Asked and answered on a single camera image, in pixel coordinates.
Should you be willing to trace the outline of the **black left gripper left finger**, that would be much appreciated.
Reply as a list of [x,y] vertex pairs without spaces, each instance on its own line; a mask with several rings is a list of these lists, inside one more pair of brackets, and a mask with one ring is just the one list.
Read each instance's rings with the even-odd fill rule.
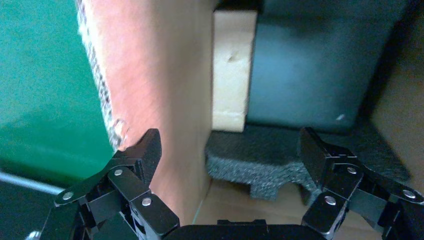
[[179,218],[150,189],[162,155],[157,129],[117,151],[93,176],[62,191],[44,223],[43,240],[92,240],[105,223],[121,216],[140,240],[162,240]]

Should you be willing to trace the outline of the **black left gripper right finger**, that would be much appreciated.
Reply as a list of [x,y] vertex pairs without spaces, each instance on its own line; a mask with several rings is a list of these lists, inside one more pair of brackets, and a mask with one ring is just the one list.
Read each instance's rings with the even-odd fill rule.
[[310,127],[300,130],[299,156],[320,194],[302,218],[332,240],[348,212],[359,214],[384,240],[424,237],[424,197],[365,166],[349,149],[324,142]]

